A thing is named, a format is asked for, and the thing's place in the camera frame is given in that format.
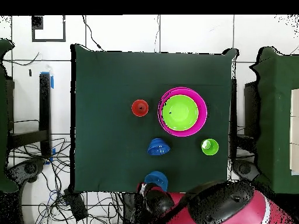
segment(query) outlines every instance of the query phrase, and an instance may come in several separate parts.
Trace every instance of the green cup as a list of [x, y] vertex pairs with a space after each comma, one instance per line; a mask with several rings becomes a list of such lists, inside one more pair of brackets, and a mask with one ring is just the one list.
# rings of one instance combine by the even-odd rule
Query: green cup
[[201, 149], [206, 155], [215, 155], [219, 150], [219, 144], [211, 138], [205, 139], [201, 142]]

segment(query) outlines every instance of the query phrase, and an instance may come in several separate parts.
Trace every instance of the black frame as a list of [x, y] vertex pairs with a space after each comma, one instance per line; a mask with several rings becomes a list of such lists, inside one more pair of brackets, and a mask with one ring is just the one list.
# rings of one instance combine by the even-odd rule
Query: black frame
[[63, 32], [63, 38], [41, 38], [36, 39], [35, 38], [35, 30], [43, 30], [44, 24], [43, 24], [43, 17], [42, 16], [32, 16], [31, 19], [31, 25], [32, 25], [32, 42], [65, 42], [65, 15], [62, 16], [62, 32]]

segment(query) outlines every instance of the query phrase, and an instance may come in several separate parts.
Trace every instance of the blue object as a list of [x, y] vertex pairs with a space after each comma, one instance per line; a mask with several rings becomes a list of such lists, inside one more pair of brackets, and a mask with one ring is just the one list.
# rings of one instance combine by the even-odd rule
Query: blue object
[[[52, 148], [52, 155], [55, 155], [56, 154], [56, 148]], [[49, 158], [49, 160], [52, 162], [53, 161], [53, 157], [51, 156], [50, 158]]]
[[161, 138], [154, 138], [147, 149], [149, 155], [164, 155], [168, 151], [170, 147]]
[[150, 174], [146, 175], [144, 183], [155, 183], [157, 186], [160, 186], [163, 191], [167, 191], [168, 179], [160, 171], [152, 171]]
[[50, 80], [51, 80], [51, 88], [54, 88], [54, 76], [50, 76]]

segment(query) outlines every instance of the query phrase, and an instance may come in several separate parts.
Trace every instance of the green cloth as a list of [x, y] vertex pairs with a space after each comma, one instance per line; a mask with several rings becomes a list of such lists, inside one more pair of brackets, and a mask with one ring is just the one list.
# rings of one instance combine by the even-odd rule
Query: green cloth
[[299, 176], [292, 176], [290, 170], [291, 90], [299, 88], [299, 56], [261, 48], [253, 68], [260, 77], [258, 167], [267, 177], [259, 176], [258, 180], [275, 193], [299, 193]]
[[8, 134], [8, 108], [6, 98], [6, 77], [7, 73], [3, 66], [3, 57], [5, 53], [13, 49], [13, 44], [4, 39], [0, 39], [0, 191], [14, 193], [18, 186], [14, 181], [5, 176], [7, 165], [7, 134]]
[[[95, 52], [75, 45], [75, 190], [135, 192], [151, 171], [163, 172], [168, 191], [187, 191], [211, 180], [227, 179], [231, 63], [225, 55]], [[196, 134], [180, 138], [162, 129], [158, 103], [171, 88], [185, 86], [205, 100], [208, 117]], [[136, 117], [133, 101], [149, 111]], [[150, 156], [148, 145], [162, 138], [171, 150]], [[202, 140], [219, 143], [206, 156]]]

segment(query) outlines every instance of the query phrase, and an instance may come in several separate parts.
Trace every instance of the floor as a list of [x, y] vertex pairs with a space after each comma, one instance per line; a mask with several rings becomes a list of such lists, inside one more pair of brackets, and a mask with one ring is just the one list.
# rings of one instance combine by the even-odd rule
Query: floor
[[[298, 15], [124, 15], [84, 16], [92, 30], [93, 39], [104, 50], [143, 51], [169, 53], [222, 53], [227, 48], [239, 49], [237, 58], [237, 114], [238, 125], [244, 126], [244, 85], [255, 81], [249, 66], [256, 61], [261, 47], [274, 46], [283, 54], [299, 54]], [[36, 30], [36, 39], [61, 39], [62, 16], [44, 16], [43, 30]], [[50, 72], [54, 76], [51, 92], [52, 138], [56, 152], [53, 163], [58, 166], [62, 189], [69, 185], [69, 128], [70, 128], [70, 44], [85, 45], [99, 50], [91, 39], [82, 16], [65, 17], [66, 42], [32, 42], [30, 16], [0, 16], [0, 37], [15, 44], [5, 55], [4, 66], [15, 81], [15, 121], [39, 119], [39, 74]], [[15, 123], [15, 133], [37, 130], [37, 121]], [[32, 146], [29, 152], [36, 152]], [[25, 160], [22, 151], [11, 153], [9, 165]], [[25, 224], [46, 224], [46, 205], [55, 199], [54, 173], [50, 164], [44, 165], [36, 182], [26, 184], [22, 198]], [[228, 178], [231, 175], [228, 166]], [[51, 224], [121, 224], [117, 222], [115, 199], [107, 192], [82, 194], [89, 217], [79, 221], [69, 211], [56, 214]]]

